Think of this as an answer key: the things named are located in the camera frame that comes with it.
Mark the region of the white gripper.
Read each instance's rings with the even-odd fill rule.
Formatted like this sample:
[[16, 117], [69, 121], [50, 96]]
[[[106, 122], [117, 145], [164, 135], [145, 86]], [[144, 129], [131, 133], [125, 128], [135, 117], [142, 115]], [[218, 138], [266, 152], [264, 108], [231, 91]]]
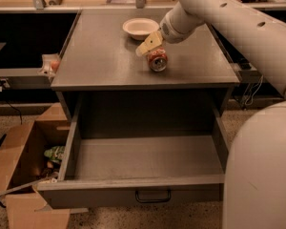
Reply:
[[162, 45], [163, 39], [176, 44], [183, 41], [183, 35], [176, 31], [166, 14], [159, 24], [159, 31], [152, 32], [135, 50], [137, 56], [143, 56]]

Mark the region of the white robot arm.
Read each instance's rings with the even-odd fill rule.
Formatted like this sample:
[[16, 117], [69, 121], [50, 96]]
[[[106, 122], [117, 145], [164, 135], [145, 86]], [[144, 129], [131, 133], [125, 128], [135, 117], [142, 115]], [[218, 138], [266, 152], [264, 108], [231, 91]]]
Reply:
[[249, 118], [231, 145], [222, 229], [286, 229], [286, 23], [237, 0], [178, 0], [136, 50], [147, 54], [212, 24], [283, 95]]

